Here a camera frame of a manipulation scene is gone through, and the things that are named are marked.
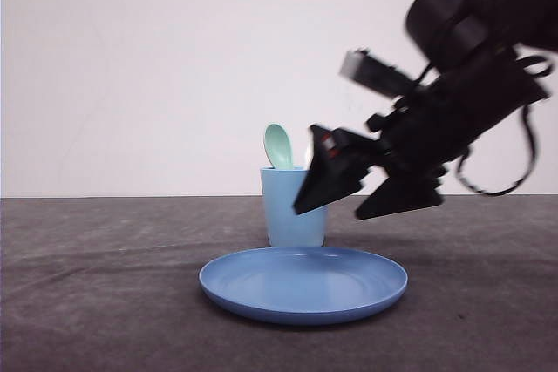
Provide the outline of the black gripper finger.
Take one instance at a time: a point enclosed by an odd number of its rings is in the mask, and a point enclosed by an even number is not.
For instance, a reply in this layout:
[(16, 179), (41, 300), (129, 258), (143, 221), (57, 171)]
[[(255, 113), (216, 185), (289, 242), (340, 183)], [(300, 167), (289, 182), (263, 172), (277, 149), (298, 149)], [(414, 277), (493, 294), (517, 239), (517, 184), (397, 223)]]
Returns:
[(355, 210), (358, 220), (439, 206), (439, 179), (423, 172), (385, 170), (386, 180)]
[(313, 211), (363, 188), (362, 179), (379, 159), (379, 142), (355, 132), (311, 125), (313, 157), (293, 202), (297, 214)]

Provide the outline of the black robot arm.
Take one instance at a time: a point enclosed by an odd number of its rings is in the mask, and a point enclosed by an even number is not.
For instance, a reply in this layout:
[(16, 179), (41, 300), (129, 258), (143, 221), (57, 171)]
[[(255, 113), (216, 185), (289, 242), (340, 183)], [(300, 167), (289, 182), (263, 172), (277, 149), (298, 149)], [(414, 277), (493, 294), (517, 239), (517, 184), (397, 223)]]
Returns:
[(313, 158), (293, 207), (302, 214), (360, 190), (373, 166), (386, 180), (360, 205), (361, 220), (437, 206), (446, 163), (463, 163), (471, 144), (515, 111), (548, 96), (553, 65), (520, 57), (525, 45), (557, 49), (557, 0), (415, 0), (405, 27), (438, 73), (411, 79), (367, 50), (346, 54), (341, 74), (394, 102), (367, 120), (368, 136), (311, 126)]

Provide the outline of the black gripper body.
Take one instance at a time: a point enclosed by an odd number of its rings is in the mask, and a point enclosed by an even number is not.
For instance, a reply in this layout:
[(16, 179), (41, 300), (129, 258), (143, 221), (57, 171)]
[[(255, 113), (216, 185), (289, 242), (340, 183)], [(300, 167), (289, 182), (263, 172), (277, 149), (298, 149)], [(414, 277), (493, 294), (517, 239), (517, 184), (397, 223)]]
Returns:
[(509, 114), (547, 97), (513, 50), (478, 50), (428, 85), (414, 81), (390, 114), (369, 119), (380, 134), (374, 166), (436, 176)]

